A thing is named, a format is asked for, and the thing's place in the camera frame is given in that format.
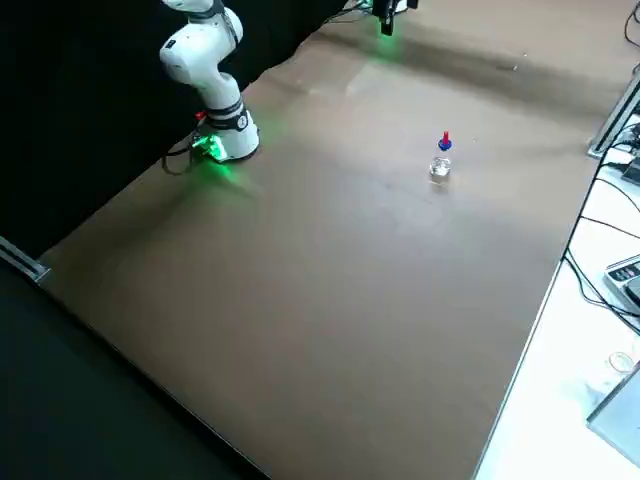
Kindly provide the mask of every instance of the red cap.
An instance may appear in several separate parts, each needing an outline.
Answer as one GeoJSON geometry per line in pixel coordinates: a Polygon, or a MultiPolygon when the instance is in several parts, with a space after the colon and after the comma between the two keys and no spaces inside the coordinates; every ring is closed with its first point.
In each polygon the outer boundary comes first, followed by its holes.
{"type": "Polygon", "coordinates": [[[438,142],[438,147],[440,147],[440,150],[442,151],[447,151],[452,146],[453,146],[453,143],[449,139],[449,132],[444,132],[444,135],[442,135],[442,140],[438,142]]]}

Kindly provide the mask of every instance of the brown cardboard surface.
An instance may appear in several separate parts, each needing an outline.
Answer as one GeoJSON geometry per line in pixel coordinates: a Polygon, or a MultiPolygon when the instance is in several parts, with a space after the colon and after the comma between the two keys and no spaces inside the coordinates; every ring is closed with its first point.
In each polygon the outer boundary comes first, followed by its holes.
{"type": "Polygon", "coordinates": [[[149,169],[47,288],[274,478],[468,478],[636,61],[630,7],[324,27],[246,92],[258,155],[149,169]]]}

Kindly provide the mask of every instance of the table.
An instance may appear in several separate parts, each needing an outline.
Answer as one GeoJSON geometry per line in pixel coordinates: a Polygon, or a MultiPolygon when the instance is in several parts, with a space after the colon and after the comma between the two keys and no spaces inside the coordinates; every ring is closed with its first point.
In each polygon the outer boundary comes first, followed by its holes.
{"type": "MultiPolygon", "coordinates": [[[[627,163],[629,157],[611,150],[603,163],[627,163]]],[[[619,176],[610,168],[597,175],[640,203],[640,187],[619,176]]],[[[583,216],[635,234],[640,234],[639,215],[620,192],[600,181],[594,182],[583,210],[583,216]]],[[[622,306],[605,287],[602,273],[606,266],[637,255],[640,241],[580,218],[569,249],[607,301],[622,306]]],[[[638,469],[586,425],[595,407],[587,382],[613,352],[626,352],[638,361],[638,342],[610,311],[582,298],[575,274],[561,260],[476,480],[638,478],[638,469]]]]}
{"type": "Polygon", "coordinates": [[[149,169],[45,288],[274,478],[470,478],[636,55],[626,6],[520,3],[323,27],[247,90],[251,161],[149,169]]]}

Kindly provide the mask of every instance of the black cable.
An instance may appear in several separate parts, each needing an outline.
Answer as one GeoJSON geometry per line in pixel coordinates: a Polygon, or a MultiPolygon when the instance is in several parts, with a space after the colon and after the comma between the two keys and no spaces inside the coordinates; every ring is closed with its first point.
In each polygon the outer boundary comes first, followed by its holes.
{"type": "Polygon", "coordinates": [[[173,175],[174,177],[179,177],[180,175],[184,175],[185,173],[188,173],[191,171],[191,169],[193,168],[193,151],[191,150],[191,147],[187,147],[186,150],[182,153],[186,153],[189,152],[189,164],[186,166],[186,168],[180,170],[179,172],[176,172],[175,170],[171,170],[169,168],[169,164],[167,161],[167,156],[176,156],[176,155],[163,155],[162,158],[160,159],[160,166],[162,167],[162,170],[164,171],[164,173],[168,174],[168,175],[173,175]]]}
{"type": "Polygon", "coordinates": [[[640,240],[640,235],[636,235],[635,233],[627,232],[626,230],[623,230],[623,229],[621,229],[619,227],[616,227],[615,225],[611,225],[610,223],[603,222],[601,220],[596,220],[595,218],[591,218],[591,217],[585,217],[584,215],[580,215],[580,218],[588,220],[589,222],[593,222],[593,223],[597,223],[599,225],[603,225],[605,227],[609,227],[609,228],[611,228],[613,230],[616,230],[616,231],[618,231],[620,233],[624,233],[625,235],[629,235],[630,237],[633,237],[635,239],[640,240]]]}
{"type": "Polygon", "coordinates": [[[624,190],[622,190],[619,186],[617,186],[615,183],[612,183],[609,180],[605,180],[604,178],[596,178],[595,180],[597,182],[606,183],[607,185],[609,185],[609,186],[615,188],[616,190],[618,190],[618,192],[620,192],[622,195],[624,195],[625,198],[631,202],[631,204],[638,211],[638,213],[640,213],[640,207],[638,207],[636,202],[634,202],[633,199],[624,190]]]}
{"type": "Polygon", "coordinates": [[[366,18],[371,13],[371,10],[369,8],[367,8],[366,5],[367,5],[366,1],[358,2],[353,7],[345,8],[343,10],[340,10],[335,15],[332,15],[329,18],[327,18],[323,23],[353,23],[353,22],[356,22],[356,21],[360,21],[363,18],[366,18]],[[362,17],[357,18],[355,20],[336,20],[336,18],[342,17],[342,16],[347,15],[347,14],[349,14],[351,12],[362,12],[365,15],[363,15],[362,17]]]}
{"type": "Polygon", "coordinates": [[[631,19],[635,19],[636,22],[638,22],[638,9],[640,9],[640,2],[636,3],[636,6],[633,7],[633,10],[631,10],[631,13],[629,14],[629,16],[627,17],[627,21],[624,23],[624,39],[629,42],[631,45],[634,45],[638,48],[640,48],[640,44],[634,42],[633,40],[631,40],[631,38],[629,37],[629,24],[631,23],[631,19]]]}
{"type": "MultiPolygon", "coordinates": [[[[569,260],[571,262],[573,262],[573,266],[576,268],[576,270],[578,271],[578,273],[580,274],[580,276],[582,278],[584,278],[584,280],[587,282],[587,285],[589,285],[589,288],[591,288],[591,290],[593,291],[593,293],[596,294],[596,296],[600,299],[600,302],[606,306],[611,313],[613,313],[616,317],[618,317],[618,320],[620,320],[622,323],[624,323],[627,327],[629,327],[631,330],[633,330],[636,334],[640,335],[640,329],[638,327],[636,327],[634,324],[632,324],[629,320],[627,320],[625,317],[623,317],[623,314],[621,314],[619,312],[620,309],[619,307],[616,307],[614,305],[611,305],[609,302],[607,302],[607,300],[602,296],[602,294],[600,293],[600,291],[595,287],[595,285],[593,283],[591,283],[591,280],[589,280],[589,277],[587,277],[585,275],[585,273],[582,271],[582,269],[580,268],[580,265],[578,265],[578,262],[576,262],[575,257],[573,256],[573,253],[571,253],[571,249],[567,248],[567,255],[566,255],[569,260]]],[[[629,312],[628,315],[630,317],[633,318],[638,318],[638,314],[636,313],[631,313],[629,312]]]]}
{"type": "MultiPolygon", "coordinates": [[[[578,285],[580,287],[580,295],[582,295],[582,298],[589,304],[591,305],[595,305],[596,307],[600,307],[600,308],[609,308],[607,305],[605,305],[604,303],[596,300],[595,298],[591,298],[589,295],[587,295],[587,292],[584,291],[584,284],[582,283],[582,277],[580,276],[580,273],[578,272],[578,269],[576,268],[576,266],[573,264],[573,261],[571,261],[569,259],[569,257],[564,257],[564,261],[567,262],[567,265],[569,265],[569,268],[571,268],[571,271],[573,272],[573,274],[576,277],[576,280],[578,280],[578,285]]],[[[630,317],[633,318],[639,318],[640,315],[638,315],[637,313],[634,312],[629,312],[628,310],[625,310],[624,308],[620,308],[617,307],[615,305],[610,305],[612,309],[614,309],[616,312],[618,312],[621,315],[629,315],[630,317]]]]}
{"type": "Polygon", "coordinates": [[[178,155],[182,155],[183,153],[187,153],[190,147],[179,148],[178,150],[174,150],[173,152],[167,152],[165,156],[167,157],[177,157],[178,155]]]}

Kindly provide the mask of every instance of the black curtain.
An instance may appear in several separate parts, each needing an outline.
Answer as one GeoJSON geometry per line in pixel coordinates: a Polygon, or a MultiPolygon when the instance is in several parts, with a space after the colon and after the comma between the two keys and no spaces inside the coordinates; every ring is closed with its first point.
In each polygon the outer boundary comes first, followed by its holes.
{"type": "MultiPolygon", "coordinates": [[[[27,3],[0,19],[0,236],[38,257],[191,131],[201,104],[158,60],[184,24],[160,0],[27,3]]],[[[344,2],[225,3],[245,36],[221,69],[244,88],[344,2]]]]}

